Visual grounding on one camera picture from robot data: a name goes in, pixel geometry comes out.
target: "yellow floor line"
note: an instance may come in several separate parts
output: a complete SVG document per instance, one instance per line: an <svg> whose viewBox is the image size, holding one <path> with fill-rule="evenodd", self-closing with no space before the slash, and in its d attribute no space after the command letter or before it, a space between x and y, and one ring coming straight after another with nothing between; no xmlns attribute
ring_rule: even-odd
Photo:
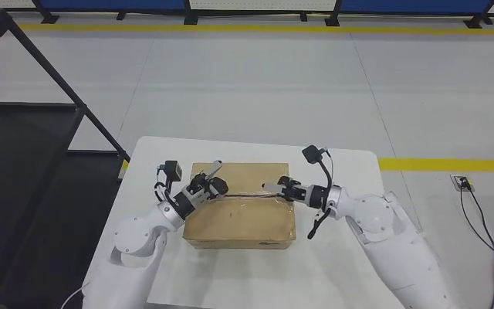
<svg viewBox="0 0 494 309"><path fill-rule="evenodd" d="M494 172L494 160L379 158L381 171L483 171ZM124 161L122 169L129 164Z"/></svg>
<svg viewBox="0 0 494 309"><path fill-rule="evenodd" d="M20 24L23 30L36 31L108 31L108 32L321 32L354 34L402 34L427 36L494 36L494 29L430 29L390 27L326 27L324 25L91 25L91 24Z"/></svg>

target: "white table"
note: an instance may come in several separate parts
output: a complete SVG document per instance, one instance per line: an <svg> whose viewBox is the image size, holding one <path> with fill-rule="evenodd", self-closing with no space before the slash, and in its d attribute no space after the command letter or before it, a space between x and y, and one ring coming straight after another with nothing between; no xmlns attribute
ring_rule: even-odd
<svg viewBox="0 0 494 309"><path fill-rule="evenodd" d="M120 221L143 216L156 203L156 166L178 160L187 183L193 162L288 162L303 184L326 185L319 165L306 162L301 147L144 137L139 140L115 199L86 279L113 244ZM380 195L377 158L369 151L331 149L334 181L350 195ZM168 234L168 245L148 302L206 308L402 308L384 286L344 220L328 219L306 238L314 209L296 204L296 241L287 250L196 250Z"/></svg>

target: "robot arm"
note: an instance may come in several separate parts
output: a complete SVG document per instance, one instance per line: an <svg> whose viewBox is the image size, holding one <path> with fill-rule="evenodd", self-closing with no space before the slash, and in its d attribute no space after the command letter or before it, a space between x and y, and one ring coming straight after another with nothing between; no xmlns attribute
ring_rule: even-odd
<svg viewBox="0 0 494 309"><path fill-rule="evenodd" d="M309 163L321 166L324 152L315 146L303 151ZM345 188L331 182L328 176L326 188L304 186L283 176L277 185L263 187L289 201L319 209L309 238L325 218L345 218L377 275L406 309L458 308L434 253L393 193L351 198Z"/></svg>
<svg viewBox="0 0 494 309"><path fill-rule="evenodd" d="M213 177L221 166L220 161L213 162L173 198L169 196L171 183L181 180L180 166L176 161L167 161L161 166L169 181L163 192L165 199L153 206L146 217L129 218L118 226L113 249L84 291L84 309L144 307L164 253L167 233L177 231L199 206L228 191L225 181ZM133 262L147 259L145 265L136 266L131 265L128 258L135 259Z"/></svg>

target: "gray floor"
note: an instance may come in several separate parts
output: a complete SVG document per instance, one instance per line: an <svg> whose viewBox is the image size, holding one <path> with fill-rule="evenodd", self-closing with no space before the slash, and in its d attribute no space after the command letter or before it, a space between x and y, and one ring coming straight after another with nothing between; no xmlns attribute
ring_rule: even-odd
<svg viewBox="0 0 494 309"><path fill-rule="evenodd" d="M111 23L113 16L60 22ZM282 24L285 19L257 18ZM33 17L20 15L21 22ZM321 18L311 18L321 22ZM135 17L125 22L179 23ZM246 19L205 20L242 23ZM461 28L458 20L344 19ZM366 149L379 157L492 158L493 37L248 32L28 32L131 154L144 135ZM69 98L15 39L0 39L0 100ZM84 123L71 148L111 149ZM383 172L467 307L492 299L492 252L448 172ZM468 173L490 226L491 173ZM470 199L465 205L480 228Z"/></svg>

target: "cardboard box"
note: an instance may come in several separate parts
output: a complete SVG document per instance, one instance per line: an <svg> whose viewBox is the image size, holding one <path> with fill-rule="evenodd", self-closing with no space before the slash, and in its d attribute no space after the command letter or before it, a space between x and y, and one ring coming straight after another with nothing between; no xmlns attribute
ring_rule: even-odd
<svg viewBox="0 0 494 309"><path fill-rule="evenodd" d="M191 177L206 169L194 163ZM223 163L216 174L228 194L260 194L261 184L288 175L287 163ZM212 201L185 221L184 239L196 249L286 249L295 240L293 203L281 198L229 198Z"/></svg>

